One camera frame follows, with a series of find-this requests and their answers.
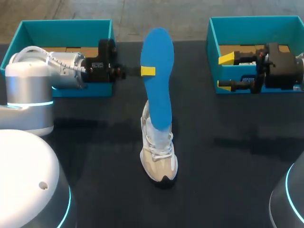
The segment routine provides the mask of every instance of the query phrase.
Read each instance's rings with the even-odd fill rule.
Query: black table
[[[118,43],[121,62],[139,64],[141,46]],[[304,94],[216,95],[205,42],[174,46],[179,175],[169,190],[153,186],[140,162],[141,79],[118,82],[112,98],[55,99],[44,139],[72,186],[79,228],[271,227],[270,194],[304,149]],[[0,93],[5,103],[3,78]]]

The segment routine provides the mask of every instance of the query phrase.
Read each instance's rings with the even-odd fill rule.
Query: cardboard box
[[[256,50],[262,49],[264,48],[264,45],[249,45],[249,46],[245,46],[245,45],[220,45],[219,49],[220,49],[220,53],[222,56],[227,55],[233,51],[239,51],[239,52],[243,52],[243,53],[249,53],[249,52],[253,52],[255,53]],[[279,49],[282,52],[290,52],[288,45],[279,45]]]
[[[46,51],[79,51],[86,57],[96,57],[100,39],[114,39],[112,20],[25,20],[19,24],[14,38],[0,66],[28,46]],[[54,97],[101,97],[112,95],[112,83],[88,83],[87,89],[53,90]]]
[[[218,94],[230,92],[218,88],[218,80],[240,81],[243,75],[255,75],[255,65],[219,65],[219,57],[232,51],[253,52],[267,43],[277,42],[280,50],[296,56],[304,52],[304,23],[298,16],[214,17],[209,19],[206,52],[213,83]],[[262,88],[262,93],[294,92]]]
[[[85,57],[96,57],[98,56],[98,48],[97,47],[41,47],[45,49],[47,52],[80,52]]]

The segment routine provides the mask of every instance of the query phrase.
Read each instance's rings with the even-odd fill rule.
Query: shoe insole
[[[154,28],[142,48],[141,68],[151,122],[157,130],[165,130],[172,122],[169,78],[174,63],[173,42],[165,29]]]

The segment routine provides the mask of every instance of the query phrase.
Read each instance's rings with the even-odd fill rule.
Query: yellow part
[[[234,64],[234,52],[221,56],[218,58],[218,60],[219,60],[218,61],[219,65],[233,65]]]
[[[230,86],[219,86],[219,81],[218,81],[218,88],[226,89],[226,90],[231,92],[231,87]]]
[[[151,66],[141,66],[141,75],[142,76],[155,76],[156,68]]]

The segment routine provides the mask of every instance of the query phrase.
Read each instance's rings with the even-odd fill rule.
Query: white sneaker
[[[142,165],[149,177],[156,182],[170,183],[177,174],[177,158],[172,143],[171,126],[165,131],[153,127],[147,101],[142,117],[143,148],[140,153]]]

